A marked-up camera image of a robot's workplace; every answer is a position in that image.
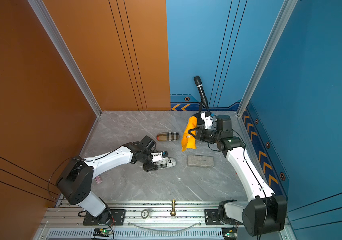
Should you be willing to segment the yellow microfibre cloth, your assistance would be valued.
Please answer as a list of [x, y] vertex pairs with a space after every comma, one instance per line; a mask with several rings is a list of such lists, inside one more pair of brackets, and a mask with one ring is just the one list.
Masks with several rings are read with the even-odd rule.
[[186, 151], [187, 149], [196, 149], [196, 139], [194, 136], [189, 134], [189, 130], [192, 130], [198, 126], [197, 118], [196, 117], [190, 117], [188, 124], [186, 126], [186, 129], [184, 131], [183, 137], [182, 137], [182, 151]]

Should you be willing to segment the plaid eyeglass pouch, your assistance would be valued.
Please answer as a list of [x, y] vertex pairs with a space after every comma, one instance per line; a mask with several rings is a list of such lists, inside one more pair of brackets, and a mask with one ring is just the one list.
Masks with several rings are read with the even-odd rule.
[[157, 134], [157, 140], [159, 142], [172, 142], [180, 138], [178, 132], [164, 132]]

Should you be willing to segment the grey eyeglass case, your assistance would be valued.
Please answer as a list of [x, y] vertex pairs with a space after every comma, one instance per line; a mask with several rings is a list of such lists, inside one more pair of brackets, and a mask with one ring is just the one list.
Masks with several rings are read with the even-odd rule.
[[211, 156], [188, 155], [187, 164], [190, 167], [212, 168], [214, 158]]

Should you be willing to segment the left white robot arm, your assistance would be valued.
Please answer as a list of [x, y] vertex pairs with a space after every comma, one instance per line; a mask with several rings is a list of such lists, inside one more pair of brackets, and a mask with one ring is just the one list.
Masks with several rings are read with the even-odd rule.
[[56, 187], [71, 205], [78, 205], [93, 217], [99, 225], [111, 219], [108, 205], [92, 192], [92, 181], [97, 176], [125, 164], [143, 164], [146, 172], [156, 171], [157, 162], [167, 157], [166, 152], [156, 150], [156, 142], [145, 136], [140, 142], [124, 144], [117, 149], [96, 157], [71, 158], [56, 181]]

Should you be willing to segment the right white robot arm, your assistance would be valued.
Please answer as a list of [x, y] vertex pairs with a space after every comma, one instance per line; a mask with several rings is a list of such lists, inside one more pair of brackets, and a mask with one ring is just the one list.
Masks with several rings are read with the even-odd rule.
[[225, 225], [239, 222], [252, 237], [261, 236], [284, 229], [287, 213], [287, 200], [266, 184], [250, 160], [246, 145], [233, 132], [207, 130], [200, 126], [188, 130], [196, 140], [217, 144], [217, 148], [230, 162], [245, 189], [248, 202], [242, 204], [235, 200], [220, 202], [219, 221]]

